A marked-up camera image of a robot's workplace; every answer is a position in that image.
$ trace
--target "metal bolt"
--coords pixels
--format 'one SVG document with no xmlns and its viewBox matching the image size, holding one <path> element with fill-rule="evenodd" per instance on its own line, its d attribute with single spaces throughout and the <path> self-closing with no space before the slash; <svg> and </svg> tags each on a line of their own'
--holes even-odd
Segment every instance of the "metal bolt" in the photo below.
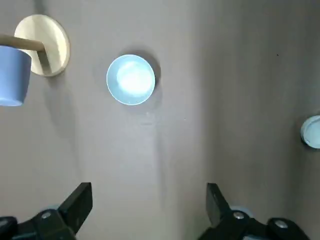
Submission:
<svg viewBox="0 0 320 240">
<path fill-rule="evenodd" d="M 274 223 L 275 223 L 275 225 L 277 225 L 281 229 L 287 229 L 288 228 L 288 225 L 282 220 L 276 220 Z"/>
<path fill-rule="evenodd" d="M 233 216 L 236 219 L 244 219 L 245 218 L 245 215 L 242 212 L 239 212 L 239 211 L 236 211 L 235 213 L 233 213 Z"/>
<path fill-rule="evenodd" d="M 42 218 L 42 219 L 46 219 L 46 218 L 48 218 L 48 217 L 50 217 L 50 216 L 51 216 L 51 213 L 50 213 L 49 211 L 47 211 L 47 212 L 45 212 L 44 214 L 42 214 L 41 218 Z"/>
<path fill-rule="evenodd" d="M 8 220 L 4 219 L 0 221 L 0 228 L 8 223 Z"/>
</svg>

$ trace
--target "blue cup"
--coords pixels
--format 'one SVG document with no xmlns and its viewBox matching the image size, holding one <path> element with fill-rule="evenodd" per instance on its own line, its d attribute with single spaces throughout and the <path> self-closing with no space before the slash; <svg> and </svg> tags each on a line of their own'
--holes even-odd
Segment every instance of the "blue cup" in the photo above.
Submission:
<svg viewBox="0 0 320 240">
<path fill-rule="evenodd" d="M 0 106 L 21 106 L 26 98 L 31 57 L 14 47 L 0 46 Z"/>
</svg>

